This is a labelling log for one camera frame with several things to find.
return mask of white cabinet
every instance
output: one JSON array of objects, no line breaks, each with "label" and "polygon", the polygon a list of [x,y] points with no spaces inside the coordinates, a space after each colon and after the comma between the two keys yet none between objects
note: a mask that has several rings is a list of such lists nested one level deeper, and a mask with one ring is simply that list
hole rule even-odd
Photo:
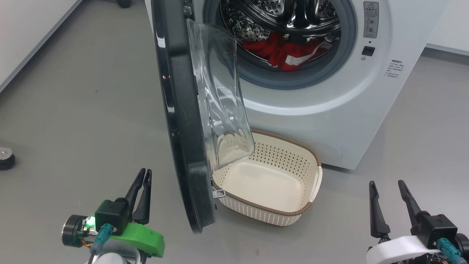
[{"label": "white cabinet", "polygon": [[0,0],[0,92],[82,0]]},{"label": "white cabinet", "polygon": [[427,47],[469,55],[469,0],[450,0]]}]

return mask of green plastic bracket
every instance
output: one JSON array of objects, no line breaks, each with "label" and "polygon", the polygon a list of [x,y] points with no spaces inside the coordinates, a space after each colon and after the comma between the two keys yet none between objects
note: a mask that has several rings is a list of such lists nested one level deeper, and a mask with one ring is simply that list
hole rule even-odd
[{"label": "green plastic bracket", "polygon": [[111,236],[111,239],[120,240],[155,257],[163,257],[166,247],[160,233],[137,223],[129,223],[122,235]]}]

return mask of beige plastic basket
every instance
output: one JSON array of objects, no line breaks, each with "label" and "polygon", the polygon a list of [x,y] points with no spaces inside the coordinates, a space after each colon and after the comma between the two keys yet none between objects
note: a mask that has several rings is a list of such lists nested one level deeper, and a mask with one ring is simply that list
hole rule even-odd
[{"label": "beige plastic basket", "polygon": [[311,206],[322,180],[313,150],[285,137],[253,130],[256,148],[249,159],[213,173],[213,186],[224,189],[225,206],[254,219],[291,225]]}]

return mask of basket rim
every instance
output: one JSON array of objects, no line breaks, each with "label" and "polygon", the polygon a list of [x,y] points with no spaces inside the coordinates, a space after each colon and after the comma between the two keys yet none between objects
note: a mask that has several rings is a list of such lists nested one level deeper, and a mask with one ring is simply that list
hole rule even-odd
[{"label": "basket rim", "polygon": [[[301,147],[301,148],[304,148],[306,150],[308,150],[313,156],[314,158],[316,159],[316,162],[318,163],[318,167],[319,169],[321,169],[321,160],[319,159],[318,155],[316,154],[316,152],[314,150],[312,150],[310,147],[308,146],[305,146],[304,144],[301,144],[300,142],[297,142],[295,140],[292,140],[292,139],[289,139],[287,137],[284,137],[284,136],[281,136],[281,135],[278,135],[278,134],[275,134],[275,133],[272,133],[272,132],[268,132],[268,131],[263,131],[263,130],[259,130],[259,129],[251,129],[252,133],[254,134],[259,134],[259,135],[264,135],[264,136],[267,136],[267,137],[271,137],[271,138],[275,138],[275,139],[278,139],[278,140],[283,140],[285,142],[288,142],[288,143],[291,143],[293,145],[296,145],[298,147]],[[216,189],[216,190],[221,190],[221,188],[215,183],[215,181],[213,182],[213,187]],[[241,197],[238,197],[232,193],[229,193],[227,191],[225,191],[225,194],[232,198],[232,199],[235,199],[239,202],[242,202],[242,203],[245,203],[249,206],[252,206],[254,208],[257,208],[257,209],[260,209],[260,210],[264,210],[264,211],[267,211],[269,213],[273,213],[273,214],[278,214],[278,215],[281,215],[281,216],[287,216],[287,217],[292,217],[292,216],[297,216],[297,215],[301,215],[302,213],[306,212],[306,210],[308,210],[312,203],[311,202],[308,202],[306,203],[305,206],[303,206],[303,208],[299,209],[298,211],[295,211],[295,212],[285,212],[285,211],[280,211],[280,210],[275,210],[275,209],[272,209],[272,208],[269,208],[269,207],[266,207],[266,206],[262,206],[260,204],[257,204],[257,203],[253,203],[253,202],[250,202],[248,200],[245,200]]]}]

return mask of white basket handle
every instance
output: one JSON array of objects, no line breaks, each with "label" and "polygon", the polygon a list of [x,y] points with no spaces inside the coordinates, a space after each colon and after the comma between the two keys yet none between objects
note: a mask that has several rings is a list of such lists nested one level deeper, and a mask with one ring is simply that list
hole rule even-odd
[{"label": "white basket handle", "polygon": [[321,187],[322,181],[322,167],[318,166],[318,171],[316,172],[316,178],[314,179],[313,191],[311,192],[310,202],[313,202],[318,194],[319,187]]}]

